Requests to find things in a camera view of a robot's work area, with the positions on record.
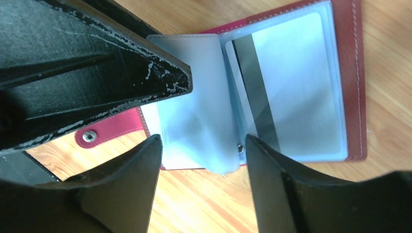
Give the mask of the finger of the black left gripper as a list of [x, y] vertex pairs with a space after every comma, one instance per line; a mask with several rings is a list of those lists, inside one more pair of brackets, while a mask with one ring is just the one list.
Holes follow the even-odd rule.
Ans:
[[190, 93], [190, 67], [83, 0], [0, 3], [0, 152]]
[[84, 2], [137, 35], [161, 34], [114, 0], [84, 0]]

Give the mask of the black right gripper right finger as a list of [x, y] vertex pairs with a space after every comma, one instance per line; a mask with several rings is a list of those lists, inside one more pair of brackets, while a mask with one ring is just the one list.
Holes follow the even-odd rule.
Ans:
[[362, 182], [311, 169], [247, 135], [245, 152], [261, 233], [409, 233], [412, 174]]

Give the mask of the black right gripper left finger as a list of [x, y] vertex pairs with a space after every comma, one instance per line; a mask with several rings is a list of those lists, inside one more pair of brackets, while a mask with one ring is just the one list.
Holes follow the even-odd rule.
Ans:
[[3, 233], [145, 233], [162, 160], [155, 134], [63, 182], [1, 180]]

